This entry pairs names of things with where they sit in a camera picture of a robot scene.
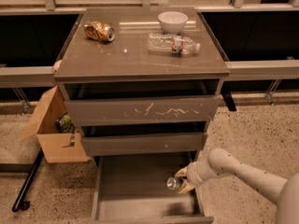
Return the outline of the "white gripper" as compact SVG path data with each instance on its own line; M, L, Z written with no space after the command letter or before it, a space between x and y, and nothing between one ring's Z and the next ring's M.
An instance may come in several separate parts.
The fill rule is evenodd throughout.
M178 170L175 174L175 177L186 177L180 188L178 189L178 193L186 193L195 188L195 186L199 186L207 181L211 177L210 166L207 161L195 161L190 163L187 168L184 167Z

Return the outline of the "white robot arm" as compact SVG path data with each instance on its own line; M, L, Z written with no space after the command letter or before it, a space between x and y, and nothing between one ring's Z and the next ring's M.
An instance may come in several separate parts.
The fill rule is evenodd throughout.
M277 207L275 224L299 224L299 174L289 179L273 175L238 160L222 148L212 149L201 161L180 169L178 193L185 193L212 178L233 175Z

